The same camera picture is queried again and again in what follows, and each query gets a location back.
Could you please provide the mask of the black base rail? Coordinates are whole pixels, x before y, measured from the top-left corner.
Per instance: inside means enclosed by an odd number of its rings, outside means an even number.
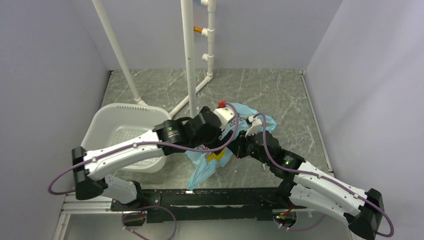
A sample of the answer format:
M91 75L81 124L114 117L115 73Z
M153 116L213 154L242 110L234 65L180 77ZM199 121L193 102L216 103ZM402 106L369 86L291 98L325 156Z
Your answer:
M135 206L126 206L112 200L112 212L136 212L145 210L147 223L165 221L201 221L256 219L270 221L281 212L292 207L287 197L277 194L276 187L254 188L204 188L188 191L185 189L144 189L144 199Z

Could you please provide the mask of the white PVC pipe frame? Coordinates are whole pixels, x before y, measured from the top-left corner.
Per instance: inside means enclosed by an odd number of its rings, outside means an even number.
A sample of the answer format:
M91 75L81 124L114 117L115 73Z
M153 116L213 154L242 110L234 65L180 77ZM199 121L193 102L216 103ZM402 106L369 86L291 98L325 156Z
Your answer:
M92 4L99 17L102 28L105 31L107 39L112 47L114 55L118 64L125 76L125 80L133 95L133 100L138 105L145 105L146 102L142 100L136 89L132 74L129 71L125 57L118 43L116 35L113 31L112 25L106 13L106 9L100 0L93 0ZM186 66L186 80L188 95L179 102L170 115L175 116L185 105L188 105L190 117L194 117L199 112L197 93L205 87L214 77L214 43L215 43L215 12L217 2L215 0L201 0L200 4L207 8L208 13L208 26L207 28L200 28L194 26L193 2L191 0L182 0L181 16L182 16L182 29L183 29L183 43L184 43L184 60ZM194 33L200 33L207 38L207 53L202 56L202 59L207 64L207 71L204 79L196 84L195 80L195 38Z

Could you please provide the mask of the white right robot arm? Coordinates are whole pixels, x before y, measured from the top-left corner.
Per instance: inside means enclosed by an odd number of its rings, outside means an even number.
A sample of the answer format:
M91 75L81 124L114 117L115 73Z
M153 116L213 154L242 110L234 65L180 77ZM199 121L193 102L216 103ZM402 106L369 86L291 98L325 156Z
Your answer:
M374 240L383 218L382 194L344 183L313 166L300 155L283 149L269 131L245 136L240 132L228 149L239 159L250 156L267 165L282 182L276 203L307 207L344 223L365 240Z

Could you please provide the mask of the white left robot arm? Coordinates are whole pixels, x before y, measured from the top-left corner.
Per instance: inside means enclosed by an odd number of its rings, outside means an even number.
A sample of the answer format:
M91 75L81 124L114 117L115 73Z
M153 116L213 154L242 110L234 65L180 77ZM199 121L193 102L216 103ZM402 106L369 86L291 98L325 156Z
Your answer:
M214 110L205 106L195 117L167 119L133 139L110 147L98 150L74 148L73 163L84 164L73 170L76 199L84 201L103 196L131 210L139 209L145 201L141 185L113 176L114 171L201 145L216 149L221 146L222 132L234 117L234 111L228 106Z

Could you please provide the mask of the yellow fake fruit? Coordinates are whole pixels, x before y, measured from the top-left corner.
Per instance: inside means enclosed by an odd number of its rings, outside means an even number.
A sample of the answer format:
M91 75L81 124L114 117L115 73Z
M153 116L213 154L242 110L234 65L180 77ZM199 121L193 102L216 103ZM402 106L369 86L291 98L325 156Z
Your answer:
M229 157L227 155L227 149L223 148L218 153L215 153L215 152L210 153L209 156L206 158L206 162L210 163L213 161L226 164L229 161Z

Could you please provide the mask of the white plastic basket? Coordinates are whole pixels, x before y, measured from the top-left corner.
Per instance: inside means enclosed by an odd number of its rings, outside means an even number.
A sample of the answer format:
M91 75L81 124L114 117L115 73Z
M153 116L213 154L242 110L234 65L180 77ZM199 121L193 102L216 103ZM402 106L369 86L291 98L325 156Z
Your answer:
M159 171L166 157L152 144L159 141L152 130L170 119L166 110L156 106L111 103L102 107L81 143L88 153L84 160L94 160L84 166L88 175L98 180L120 169L141 173ZM135 146L140 142L151 144Z

